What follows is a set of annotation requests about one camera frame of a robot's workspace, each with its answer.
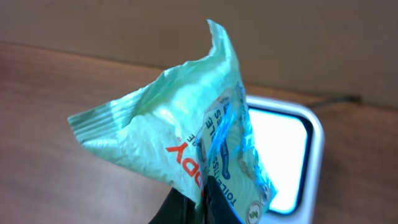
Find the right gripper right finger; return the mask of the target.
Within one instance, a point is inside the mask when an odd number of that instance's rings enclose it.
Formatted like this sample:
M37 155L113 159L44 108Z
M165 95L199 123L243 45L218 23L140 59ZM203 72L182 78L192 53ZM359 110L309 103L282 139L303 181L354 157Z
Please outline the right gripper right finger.
M213 176L205 185L205 224L242 224Z

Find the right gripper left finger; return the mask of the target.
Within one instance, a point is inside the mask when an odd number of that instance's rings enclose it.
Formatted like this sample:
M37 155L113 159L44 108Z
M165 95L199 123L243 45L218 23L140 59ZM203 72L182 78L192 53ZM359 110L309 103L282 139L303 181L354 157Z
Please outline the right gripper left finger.
M171 188L149 224L197 224L195 204L178 190Z

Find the light green wipes packet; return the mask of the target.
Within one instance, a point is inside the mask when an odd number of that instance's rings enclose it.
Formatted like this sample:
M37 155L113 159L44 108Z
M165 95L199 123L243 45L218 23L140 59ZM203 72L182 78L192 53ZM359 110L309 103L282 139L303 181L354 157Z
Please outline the light green wipes packet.
M69 117L83 149L163 182L195 204L205 223L213 176L242 223L258 223L276 190L254 145L238 58L223 26L208 21L206 57L163 71L156 81Z

